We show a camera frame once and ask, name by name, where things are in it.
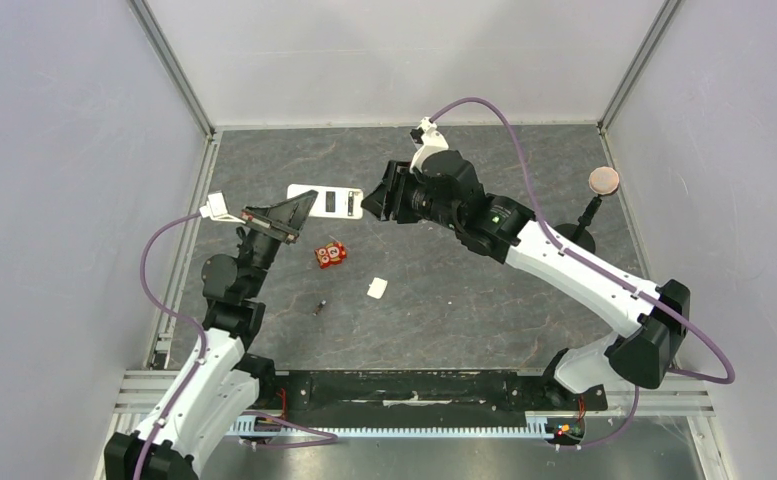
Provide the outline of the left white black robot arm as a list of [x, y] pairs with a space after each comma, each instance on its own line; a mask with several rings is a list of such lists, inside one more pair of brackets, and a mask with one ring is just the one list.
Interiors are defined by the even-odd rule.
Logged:
[[277, 398], [272, 360], [249, 353], [265, 313], [257, 296], [283, 245], [295, 243], [319, 194], [307, 190], [267, 207], [229, 213], [215, 192], [198, 217], [236, 224], [235, 256], [216, 254], [203, 264], [202, 321], [188, 362], [156, 406], [130, 433], [115, 433], [105, 445], [108, 479], [198, 479], [214, 449], [249, 407]]

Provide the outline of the white battery cover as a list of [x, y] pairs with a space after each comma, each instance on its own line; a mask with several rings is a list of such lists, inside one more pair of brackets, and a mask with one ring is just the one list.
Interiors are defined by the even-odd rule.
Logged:
[[373, 299], [381, 299], [386, 290], [388, 282], [385, 279], [374, 277], [368, 286], [366, 295]]

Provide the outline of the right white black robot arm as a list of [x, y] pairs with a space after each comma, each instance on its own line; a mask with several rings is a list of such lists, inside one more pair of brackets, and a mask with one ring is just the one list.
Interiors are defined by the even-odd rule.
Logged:
[[607, 381], [658, 388], [687, 334], [676, 319], [688, 310], [684, 285], [671, 280], [658, 286], [597, 258], [550, 230], [528, 207], [486, 192], [457, 151], [436, 153], [422, 168], [389, 162], [362, 207], [381, 221], [425, 220], [448, 228], [471, 252], [544, 280], [610, 326], [610, 335], [551, 361], [541, 392], [555, 408]]

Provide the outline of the white remote control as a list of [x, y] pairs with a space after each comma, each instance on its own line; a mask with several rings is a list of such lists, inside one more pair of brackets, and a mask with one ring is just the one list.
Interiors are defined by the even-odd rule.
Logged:
[[310, 217], [327, 219], [359, 220], [363, 217], [362, 189], [351, 187], [322, 186], [308, 184], [290, 184], [286, 194], [288, 198], [315, 191], [317, 199], [309, 212]]

